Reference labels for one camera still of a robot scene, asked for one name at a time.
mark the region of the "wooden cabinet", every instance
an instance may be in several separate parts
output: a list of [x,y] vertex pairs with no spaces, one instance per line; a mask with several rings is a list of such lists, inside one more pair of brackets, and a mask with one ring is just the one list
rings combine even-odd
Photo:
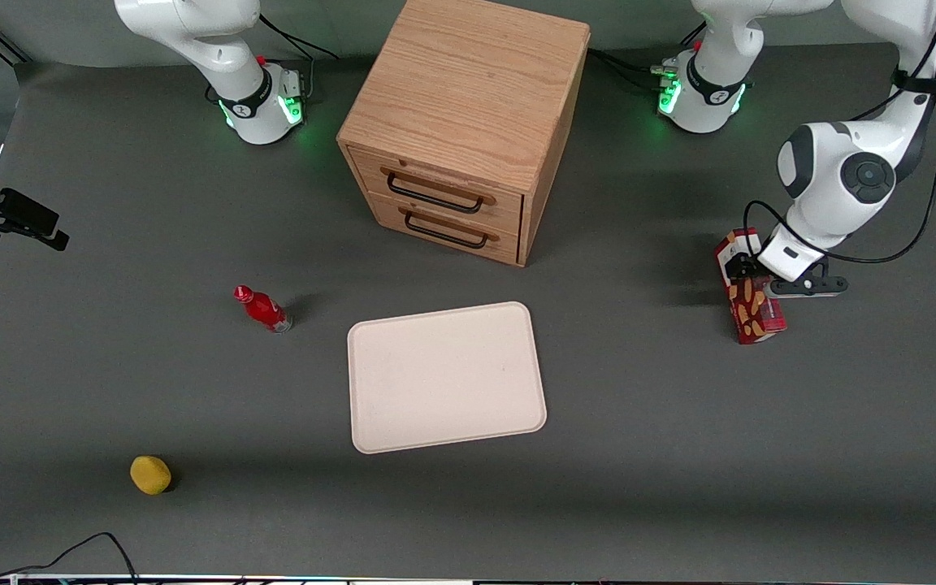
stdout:
[[525,266],[590,36],[484,0],[406,0],[338,132],[380,225]]

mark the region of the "red bottle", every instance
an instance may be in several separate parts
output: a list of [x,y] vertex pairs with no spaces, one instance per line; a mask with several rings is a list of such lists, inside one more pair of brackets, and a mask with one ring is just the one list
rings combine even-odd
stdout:
[[266,329],[274,333],[283,333],[291,328],[291,319],[266,293],[255,292],[242,284],[233,289],[233,296],[245,304],[248,316],[265,325]]

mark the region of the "yellow sponge ball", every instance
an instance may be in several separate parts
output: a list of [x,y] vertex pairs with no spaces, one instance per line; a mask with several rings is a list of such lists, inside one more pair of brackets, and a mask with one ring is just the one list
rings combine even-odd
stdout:
[[140,488],[140,492],[149,496],[157,496],[164,492],[171,483],[171,471],[168,470],[168,466],[152,455],[140,455],[133,459],[129,474],[132,482]]

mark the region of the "drawer handle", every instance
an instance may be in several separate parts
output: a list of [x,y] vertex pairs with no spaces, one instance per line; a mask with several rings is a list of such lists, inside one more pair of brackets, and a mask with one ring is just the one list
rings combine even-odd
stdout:
[[489,240],[489,236],[486,236],[486,234],[483,234],[483,239],[480,241],[461,240],[460,237],[446,236],[445,233],[439,233],[438,231],[435,231],[435,230],[423,228],[421,226],[415,226],[413,223],[410,223],[411,219],[414,216],[413,212],[405,211],[405,214],[406,216],[404,217],[404,224],[406,226],[406,229],[409,229],[411,231],[416,231],[418,233],[426,234],[426,236],[438,237],[439,240],[449,241],[450,244],[464,245],[465,248],[471,248],[471,249],[482,249],[483,246],[486,245],[486,241]]
[[482,210],[483,208],[482,197],[479,197],[479,199],[475,201],[475,205],[472,205],[472,207],[465,207],[464,205],[458,205],[457,203],[450,203],[449,201],[443,201],[442,199],[436,199],[435,197],[424,195],[424,193],[417,193],[416,190],[400,188],[400,186],[393,184],[394,180],[397,180],[397,174],[389,173],[389,190],[391,190],[393,193],[399,193],[400,195],[412,197],[412,199],[431,203],[432,205],[439,205],[439,207],[445,207],[447,210],[460,211],[462,214],[475,214],[476,211]]

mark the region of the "beige tray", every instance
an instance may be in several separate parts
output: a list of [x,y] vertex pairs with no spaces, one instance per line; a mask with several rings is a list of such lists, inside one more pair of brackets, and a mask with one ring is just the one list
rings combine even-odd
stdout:
[[362,453],[539,430],[547,419],[530,310],[499,303],[349,330],[353,444]]

